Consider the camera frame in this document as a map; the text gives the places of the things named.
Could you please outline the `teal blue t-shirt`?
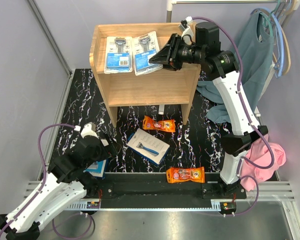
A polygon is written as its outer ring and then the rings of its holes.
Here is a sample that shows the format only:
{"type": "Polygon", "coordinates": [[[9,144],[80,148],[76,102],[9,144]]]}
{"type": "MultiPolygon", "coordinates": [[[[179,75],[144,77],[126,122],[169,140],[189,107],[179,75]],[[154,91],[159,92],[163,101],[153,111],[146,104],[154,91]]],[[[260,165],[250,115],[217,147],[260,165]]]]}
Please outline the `teal blue t-shirt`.
{"type": "MultiPolygon", "coordinates": [[[[263,15],[260,12],[253,13],[234,40],[243,63],[241,83],[252,111],[256,109],[262,95],[274,48],[274,37],[266,33],[262,21],[263,15]]],[[[201,72],[196,89],[216,104],[208,110],[206,118],[217,124],[231,121],[220,93],[204,71],[201,72]]]]}

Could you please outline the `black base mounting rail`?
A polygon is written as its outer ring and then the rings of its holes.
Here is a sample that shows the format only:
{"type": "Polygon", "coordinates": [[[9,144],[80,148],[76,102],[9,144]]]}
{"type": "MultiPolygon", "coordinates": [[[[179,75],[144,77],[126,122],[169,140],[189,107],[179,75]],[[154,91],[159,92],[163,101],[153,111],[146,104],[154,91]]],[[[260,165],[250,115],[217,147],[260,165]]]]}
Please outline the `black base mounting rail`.
{"type": "Polygon", "coordinates": [[[107,172],[97,181],[101,211],[217,211],[219,202],[244,199],[239,184],[224,189],[218,173],[206,182],[168,183],[164,172],[107,172]]]}

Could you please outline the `orange razor pack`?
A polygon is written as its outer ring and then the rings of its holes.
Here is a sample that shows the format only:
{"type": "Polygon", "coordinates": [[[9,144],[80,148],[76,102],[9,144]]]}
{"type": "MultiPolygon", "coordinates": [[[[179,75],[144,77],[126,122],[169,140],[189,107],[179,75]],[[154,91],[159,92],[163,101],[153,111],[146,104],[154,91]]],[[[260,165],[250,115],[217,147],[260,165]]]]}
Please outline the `orange razor pack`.
{"type": "Polygon", "coordinates": [[[205,169],[204,167],[198,168],[176,168],[171,167],[166,172],[167,182],[174,183],[205,183],[205,169]]]}
{"type": "Polygon", "coordinates": [[[151,117],[145,116],[142,121],[142,129],[174,133],[176,131],[176,124],[174,119],[155,121],[151,117]]]}

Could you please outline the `Gillette razor blister pack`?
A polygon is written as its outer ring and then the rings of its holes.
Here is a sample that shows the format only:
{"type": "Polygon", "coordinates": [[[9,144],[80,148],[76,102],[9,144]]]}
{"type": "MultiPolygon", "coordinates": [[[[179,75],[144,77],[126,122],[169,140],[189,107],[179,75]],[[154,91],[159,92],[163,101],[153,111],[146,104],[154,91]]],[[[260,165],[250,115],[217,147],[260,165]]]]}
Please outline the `Gillette razor blister pack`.
{"type": "Polygon", "coordinates": [[[130,73],[133,70],[132,37],[108,36],[105,50],[105,74],[130,73]]]}

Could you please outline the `green plastic hanger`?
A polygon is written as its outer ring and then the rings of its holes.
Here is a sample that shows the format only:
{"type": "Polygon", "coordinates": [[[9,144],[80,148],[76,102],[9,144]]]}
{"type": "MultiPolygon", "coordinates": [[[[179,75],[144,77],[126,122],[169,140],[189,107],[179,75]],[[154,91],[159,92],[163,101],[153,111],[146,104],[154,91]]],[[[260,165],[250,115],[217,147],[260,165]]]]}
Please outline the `green plastic hanger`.
{"type": "Polygon", "coordinates": [[[281,4],[280,0],[276,0],[276,5],[272,10],[267,10],[265,8],[260,8],[259,10],[263,13],[264,15],[264,27],[267,28],[267,31],[271,37],[274,36],[274,30],[273,30],[273,25],[274,25],[274,20],[273,20],[273,14],[276,13],[276,11],[279,9],[279,6],[281,4]]]}

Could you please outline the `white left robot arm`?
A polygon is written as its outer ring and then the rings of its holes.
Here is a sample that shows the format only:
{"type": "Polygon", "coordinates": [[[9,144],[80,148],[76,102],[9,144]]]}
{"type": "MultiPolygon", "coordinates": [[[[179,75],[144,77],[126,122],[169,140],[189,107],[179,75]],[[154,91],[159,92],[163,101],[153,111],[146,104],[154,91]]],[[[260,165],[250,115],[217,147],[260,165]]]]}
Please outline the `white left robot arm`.
{"type": "Polygon", "coordinates": [[[99,180],[87,168],[114,158],[119,148],[106,133],[79,137],[75,146],[49,164],[42,181],[14,211],[0,214],[0,234],[8,240],[36,240],[71,203],[100,193],[99,180]]]}

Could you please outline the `small white bottle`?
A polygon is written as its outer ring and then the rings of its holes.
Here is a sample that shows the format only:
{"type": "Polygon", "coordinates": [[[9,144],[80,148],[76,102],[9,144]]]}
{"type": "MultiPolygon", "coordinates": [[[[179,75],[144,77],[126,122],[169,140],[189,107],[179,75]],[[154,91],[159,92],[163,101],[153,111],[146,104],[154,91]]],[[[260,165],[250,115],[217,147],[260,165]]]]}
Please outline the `small white bottle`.
{"type": "Polygon", "coordinates": [[[165,111],[165,105],[164,104],[159,105],[158,114],[163,115],[164,111],[165,111]]]}

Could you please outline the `aluminium corner frame profile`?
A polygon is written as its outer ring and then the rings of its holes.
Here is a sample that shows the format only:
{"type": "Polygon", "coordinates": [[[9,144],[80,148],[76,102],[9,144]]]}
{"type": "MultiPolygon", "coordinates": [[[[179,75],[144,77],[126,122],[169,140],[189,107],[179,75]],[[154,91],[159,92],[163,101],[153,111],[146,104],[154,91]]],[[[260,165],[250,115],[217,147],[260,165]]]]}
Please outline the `aluminium corner frame profile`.
{"type": "Polygon", "coordinates": [[[72,70],[67,63],[65,57],[63,56],[55,38],[53,37],[53,34],[39,8],[35,0],[26,0],[26,3],[28,4],[31,12],[33,13],[36,21],[38,22],[39,27],[41,28],[43,34],[45,35],[50,47],[52,48],[56,58],[58,59],[59,63],[61,64],[63,70],[67,74],[67,76],[71,76],[72,70]]]}

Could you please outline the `beige wooden hanger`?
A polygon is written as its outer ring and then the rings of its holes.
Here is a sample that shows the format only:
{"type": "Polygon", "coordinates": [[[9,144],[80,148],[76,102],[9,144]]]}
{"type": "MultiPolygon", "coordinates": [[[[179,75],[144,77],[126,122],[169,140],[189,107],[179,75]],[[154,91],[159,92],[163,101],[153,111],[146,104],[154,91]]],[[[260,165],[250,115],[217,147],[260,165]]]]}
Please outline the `beige wooden hanger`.
{"type": "Polygon", "coordinates": [[[284,60],[283,70],[281,73],[282,76],[287,75],[292,66],[291,49],[284,28],[287,26],[299,6],[300,0],[281,0],[278,10],[275,11],[275,16],[280,23],[283,35],[284,60]]]}

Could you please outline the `blue Harry's razor box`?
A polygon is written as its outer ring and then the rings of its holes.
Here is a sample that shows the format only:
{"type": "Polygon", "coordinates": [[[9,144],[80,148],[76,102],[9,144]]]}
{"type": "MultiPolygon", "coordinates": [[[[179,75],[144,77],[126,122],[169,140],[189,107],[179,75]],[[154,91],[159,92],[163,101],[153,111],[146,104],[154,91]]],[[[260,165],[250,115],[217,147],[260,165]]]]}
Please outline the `blue Harry's razor box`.
{"type": "Polygon", "coordinates": [[[96,161],[91,164],[85,172],[90,173],[93,177],[97,179],[104,179],[105,178],[105,170],[107,168],[108,160],[105,159],[103,161],[96,161]]]}

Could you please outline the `metal clothes rack bar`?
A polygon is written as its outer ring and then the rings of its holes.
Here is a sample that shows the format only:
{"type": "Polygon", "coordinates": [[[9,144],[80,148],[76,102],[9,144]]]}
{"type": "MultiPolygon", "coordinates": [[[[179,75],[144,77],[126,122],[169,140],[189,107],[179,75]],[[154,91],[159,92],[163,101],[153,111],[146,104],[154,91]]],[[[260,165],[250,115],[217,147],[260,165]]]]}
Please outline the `metal clothes rack bar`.
{"type": "Polygon", "coordinates": [[[172,13],[174,5],[183,4],[272,4],[277,0],[167,0],[166,1],[166,22],[172,22],[172,13]]]}

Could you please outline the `blue plastic hanger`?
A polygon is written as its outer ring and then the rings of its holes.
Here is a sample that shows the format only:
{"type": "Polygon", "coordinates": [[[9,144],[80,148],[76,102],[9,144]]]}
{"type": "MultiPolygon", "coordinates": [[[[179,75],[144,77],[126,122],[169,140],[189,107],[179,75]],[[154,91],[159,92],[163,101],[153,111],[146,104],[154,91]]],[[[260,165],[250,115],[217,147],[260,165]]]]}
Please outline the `blue plastic hanger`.
{"type": "MultiPolygon", "coordinates": [[[[260,8],[263,9],[265,7],[259,7],[259,8],[255,8],[252,13],[260,13],[262,14],[263,19],[264,15],[263,13],[260,11],[260,8]]],[[[274,63],[274,75],[275,77],[281,78],[282,75],[282,70],[283,70],[283,66],[284,66],[284,59],[285,59],[285,51],[284,51],[284,39],[283,39],[283,31],[281,30],[281,25],[277,19],[277,17],[275,16],[275,14],[272,15],[273,20],[274,20],[274,25],[273,25],[273,37],[274,37],[274,43],[276,46],[276,52],[273,52],[272,54],[272,61],[274,63]]]]}

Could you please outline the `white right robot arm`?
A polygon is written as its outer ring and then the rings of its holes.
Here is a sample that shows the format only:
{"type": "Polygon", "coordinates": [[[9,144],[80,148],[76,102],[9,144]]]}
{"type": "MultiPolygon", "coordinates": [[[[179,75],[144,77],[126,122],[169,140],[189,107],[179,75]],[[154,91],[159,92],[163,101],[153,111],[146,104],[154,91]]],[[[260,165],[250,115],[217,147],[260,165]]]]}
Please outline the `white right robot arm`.
{"type": "Polygon", "coordinates": [[[220,31],[215,22],[200,22],[192,30],[191,20],[182,20],[181,35],[173,33],[164,47],[149,59],[151,64],[178,71],[184,63],[198,64],[212,79],[232,124],[232,132],[221,139],[225,151],[223,167],[213,193],[229,198],[238,189],[241,160],[253,142],[263,139],[268,129],[260,125],[242,86],[243,64],[238,47],[235,52],[221,50],[220,31]]]}

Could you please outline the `wooden two-tier shelf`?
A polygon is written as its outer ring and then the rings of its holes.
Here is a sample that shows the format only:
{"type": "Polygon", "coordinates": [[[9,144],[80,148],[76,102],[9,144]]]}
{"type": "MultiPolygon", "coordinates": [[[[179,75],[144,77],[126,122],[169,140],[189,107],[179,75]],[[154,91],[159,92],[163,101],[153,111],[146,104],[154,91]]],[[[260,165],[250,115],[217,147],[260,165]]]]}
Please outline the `wooden two-tier shelf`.
{"type": "Polygon", "coordinates": [[[107,37],[139,37],[155,31],[163,47],[179,23],[100,24],[93,32],[89,62],[113,126],[117,125],[118,107],[180,105],[183,124],[188,122],[201,68],[184,63],[181,70],[160,69],[136,76],[134,72],[104,73],[107,37]]]}

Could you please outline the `white Harry's razor box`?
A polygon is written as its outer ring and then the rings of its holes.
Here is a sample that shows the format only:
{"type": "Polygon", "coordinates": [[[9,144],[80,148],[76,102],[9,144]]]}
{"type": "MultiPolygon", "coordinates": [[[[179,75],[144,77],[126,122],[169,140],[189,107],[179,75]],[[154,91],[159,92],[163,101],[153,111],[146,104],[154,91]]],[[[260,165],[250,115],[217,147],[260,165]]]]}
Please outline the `white Harry's razor box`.
{"type": "Polygon", "coordinates": [[[169,144],[140,128],[129,137],[126,145],[155,165],[162,162],[170,148],[169,144]]]}

